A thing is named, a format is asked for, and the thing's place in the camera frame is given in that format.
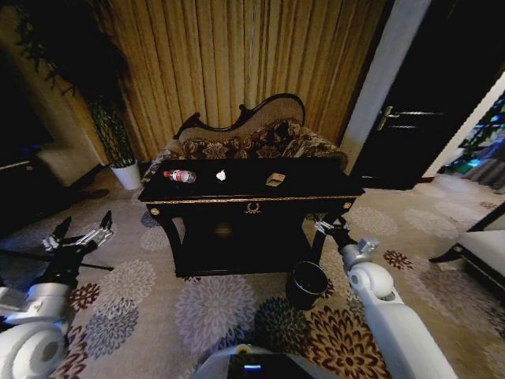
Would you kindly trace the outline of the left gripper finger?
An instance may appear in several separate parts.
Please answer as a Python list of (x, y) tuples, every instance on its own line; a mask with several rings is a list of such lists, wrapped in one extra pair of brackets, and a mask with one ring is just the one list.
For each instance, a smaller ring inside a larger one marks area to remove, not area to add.
[(101, 246), (114, 234), (114, 232), (111, 230), (112, 223), (112, 212), (111, 210), (108, 210), (105, 216), (102, 218), (98, 227), (93, 228), (91, 231), (81, 237), (71, 238), (71, 241), (67, 242), (67, 245), (85, 246), (88, 243), (93, 242), (97, 246)]
[(52, 251), (59, 247), (60, 242), (65, 237), (71, 223), (71, 216), (65, 218), (55, 227), (49, 236), (43, 239), (43, 247), (46, 251)]

